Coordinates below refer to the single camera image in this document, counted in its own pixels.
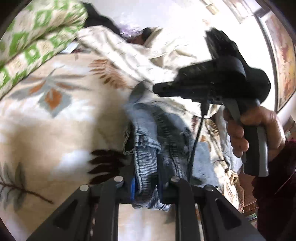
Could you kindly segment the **person right hand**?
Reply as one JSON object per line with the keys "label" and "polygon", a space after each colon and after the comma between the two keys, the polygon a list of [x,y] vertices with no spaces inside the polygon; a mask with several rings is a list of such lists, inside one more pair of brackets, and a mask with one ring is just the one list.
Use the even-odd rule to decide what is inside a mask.
{"label": "person right hand", "polygon": [[227,134],[236,157],[242,157],[249,149],[249,142],[245,139],[243,126],[263,126],[266,131],[268,145],[268,160],[271,162],[285,146],[285,134],[275,112],[262,106],[249,109],[241,118],[241,124],[234,121],[228,109],[223,111],[224,120],[227,121]]}

